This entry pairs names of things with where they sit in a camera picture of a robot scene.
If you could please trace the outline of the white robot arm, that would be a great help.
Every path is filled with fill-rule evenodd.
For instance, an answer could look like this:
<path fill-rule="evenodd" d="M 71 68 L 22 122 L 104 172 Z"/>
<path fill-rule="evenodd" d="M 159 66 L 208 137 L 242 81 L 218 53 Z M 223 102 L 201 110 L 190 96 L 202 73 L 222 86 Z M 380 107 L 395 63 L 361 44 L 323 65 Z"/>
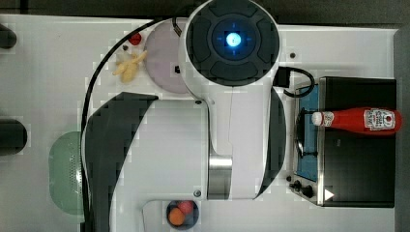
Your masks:
<path fill-rule="evenodd" d="M 283 162 L 280 35 L 254 0 L 207 0 L 178 45 L 187 96 L 123 92 L 81 122 L 81 232 L 146 232 L 155 201 L 254 199 Z"/>

